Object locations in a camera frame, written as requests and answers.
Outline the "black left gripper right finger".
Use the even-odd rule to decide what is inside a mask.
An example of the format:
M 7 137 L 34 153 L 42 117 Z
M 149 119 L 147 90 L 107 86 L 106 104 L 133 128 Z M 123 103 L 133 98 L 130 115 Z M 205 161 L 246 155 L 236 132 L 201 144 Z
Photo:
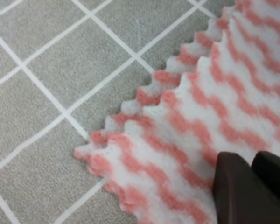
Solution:
M 280 157 L 268 151 L 258 152 L 251 166 L 256 176 L 280 199 Z

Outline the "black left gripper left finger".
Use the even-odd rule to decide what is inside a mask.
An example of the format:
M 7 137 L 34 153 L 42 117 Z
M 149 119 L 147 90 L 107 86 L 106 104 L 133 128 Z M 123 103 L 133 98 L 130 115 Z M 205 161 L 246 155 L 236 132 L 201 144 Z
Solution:
M 280 199 L 236 153 L 217 157 L 213 196 L 219 224 L 280 224 Z

